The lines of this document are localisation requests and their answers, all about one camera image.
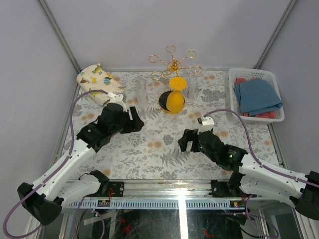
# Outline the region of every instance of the gold ring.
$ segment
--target gold ring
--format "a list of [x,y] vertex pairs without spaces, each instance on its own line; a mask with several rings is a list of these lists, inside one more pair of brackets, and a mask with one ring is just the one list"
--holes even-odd
[[[196,73],[195,72],[195,68],[199,68],[201,71],[200,71],[200,73]],[[201,75],[202,73],[203,73],[203,71],[204,71],[204,69],[201,67],[201,66],[198,66],[198,65],[196,65],[196,66],[192,66],[191,68],[190,68],[190,70],[191,70],[191,72],[194,74],[194,75]]]
[[[157,61],[151,61],[151,60],[150,60],[150,58],[153,57],[153,56],[155,56],[155,57],[158,58]],[[160,60],[160,58],[159,58],[159,56],[157,56],[157,55],[151,55],[151,56],[149,56],[149,62],[151,62],[151,63],[156,63],[156,62],[158,62],[159,60]]]
[[[155,76],[153,75],[154,73],[159,73],[159,78],[155,78]],[[154,80],[154,81],[159,81],[161,79],[161,72],[159,71],[153,71],[151,73],[151,79]]]
[[[195,56],[189,56],[189,53],[190,53],[190,52],[194,52],[194,53],[195,53]],[[189,58],[195,58],[195,57],[197,56],[197,52],[194,51],[194,50],[189,50],[189,51],[186,52],[186,56],[189,57]]]
[[168,51],[168,49],[167,49],[168,47],[174,47],[175,50],[174,50],[173,52],[176,51],[176,46],[169,45],[169,46],[167,46],[167,47],[165,48],[165,50],[166,50],[167,52],[169,52],[169,53],[171,53],[171,54],[173,53],[173,52],[171,52],[171,51]]

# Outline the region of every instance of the white wall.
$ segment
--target white wall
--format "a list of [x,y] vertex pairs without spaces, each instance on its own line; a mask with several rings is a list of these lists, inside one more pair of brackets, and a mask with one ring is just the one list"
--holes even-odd
[[319,1],[297,3],[262,69],[276,75],[284,103],[275,130],[288,167],[319,172]]
[[82,68],[163,69],[167,45],[208,68],[254,67],[289,0],[47,0]]
[[[1,1],[0,22],[2,225],[19,201],[18,186],[32,183],[52,162],[76,72],[35,0]],[[28,218],[19,208],[9,231],[21,235]]]

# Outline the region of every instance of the white basket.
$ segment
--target white basket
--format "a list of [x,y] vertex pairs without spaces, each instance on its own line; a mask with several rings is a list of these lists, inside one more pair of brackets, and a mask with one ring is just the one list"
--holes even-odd
[[284,114],[283,107],[275,111],[276,117],[274,119],[242,116],[243,114],[240,112],[239,104],[234,92],[234,88],[235,88],[234,82],[236,78],[239,78],[239,77],[245,78],[247,81],[251,80],[251,78],[253,77],[267,81],[274,88],[274,90],[276,91],[277,95],[280,98],[276,77],[273,73],[269,71],[262,71],[262,70],[256,70],[256,69],[231,68],[229,70],[229,91],[230,91],[230,106],[233,111],[237,112],[242,117],[242,119],[248,123],[269,124],[272,122],[280,122],[284,120],[285,114]]

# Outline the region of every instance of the patterned tablecloth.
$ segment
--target patterned tablecloth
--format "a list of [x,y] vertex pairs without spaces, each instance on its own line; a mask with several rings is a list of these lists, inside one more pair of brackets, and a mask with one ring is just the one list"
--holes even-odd
[[[123,87],[127,106],[136,106],[145,126],[140,132],[117,134],[94,157],[76,170],[71,178],[98,169],[111,179],[228,179],[226,172],[202,153],[181,152],[177,140],[186,128],[196,129],[196,118],[206,112],[230,108],[227,72],[206,72],[199,77],[199,96],[186,102],[182,112],[164,113],[158,98],[167,91],[160,82],[150,79],[150,72],[114,72],[112,75]],[[134,80],[147,79],[148,107],[138,106]],[[93,121],[102,111],[90,97],[82,98],[73,114],[75,133]],[[243,127],[228,113],[215,113],[214,133],[224,143],[248,150]],[[277,164],[276,153],[266,125],[248,124],[253,149],[260,159]],[[70,147],[70,130],[64,150]]]

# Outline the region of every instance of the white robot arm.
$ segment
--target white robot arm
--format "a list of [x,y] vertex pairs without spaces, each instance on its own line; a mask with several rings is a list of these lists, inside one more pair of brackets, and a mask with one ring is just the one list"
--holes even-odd
[[[108,93],[111,100],[103,108],[97,122],[89,123],[77,134],[73,151],[67,151],[47,172],[32,184],[22,183],[18,188],[20,199],[33,189],[40,188],[22,204],[42,225],[56,219],[61,210],[70,203],[87,195],[107,195],[109,179],[100,171],[94,170],[83,175],[79,181],[67,184],[67,180],[86,160],[94,156],[111,137],[117,133],[140,131],[144,123],[140,120],[135,107],[128,111],[123,95]],[[59,167],[62,168],[50,179],[48,176]]]
[[227,182],[227,191],[233,196],[256,194],[284,202],[300,214],[319,220],[319,174],[311,171],[309,175],[294,172],[256,160],[244,149],[225,145],[212,130],[211,117],[198,119],[199,129],[184,131],[178,141],[181,151],[186,151],[187,143],[192,141],[192,152],[202,152],[222,169],[233,171]]

